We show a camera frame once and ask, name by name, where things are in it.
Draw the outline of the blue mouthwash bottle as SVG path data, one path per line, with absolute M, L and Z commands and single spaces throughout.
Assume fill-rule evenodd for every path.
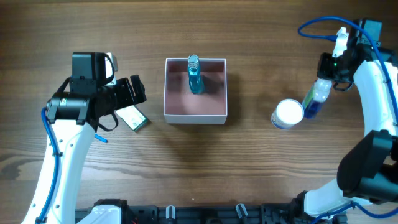
M 195 95 L 205 91 L 204 82 L 201 76 L 200 61 L 197 55 L 192 54 L 187 58 L 187 72 L 191 92 Z

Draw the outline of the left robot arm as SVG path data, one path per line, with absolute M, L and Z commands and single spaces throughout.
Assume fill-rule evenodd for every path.
M 74 223 L 81 174 L 103 116 L 146 101 L 138 75 L 117 80 L 116 57 L 74 52 L 72 74 L 42 108 L 47 133 L 44 161 L 24 223 Z

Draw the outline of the clear pump sanitizer bottle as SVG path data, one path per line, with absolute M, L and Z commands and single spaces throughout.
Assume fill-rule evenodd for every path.
M 305 118 L 314 119 L 316 117 L 330 94 L 331 85 L 332 82 L 326 79 L 319 78 L 314 81 L 302 102 Z

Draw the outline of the white cotton bud tub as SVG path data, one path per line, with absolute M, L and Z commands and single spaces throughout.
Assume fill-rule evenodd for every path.
M 282 100 L 271 115 L 272 124 L 279 129 L 290 129 L 303 119 L 301 103 L 294 99 Z

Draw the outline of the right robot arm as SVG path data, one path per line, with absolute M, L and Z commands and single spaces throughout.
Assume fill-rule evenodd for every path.
M 363 110 L 364 137 L 341 160 L 336 179 L 304 191 L 290 204 L 289 217 L 317 223 L 349 208 L 397 203 L 397 56 L 380 49 L 381 58 L 360 44 L 339 56 L 323 53 L 318 77 L 356 85 Z

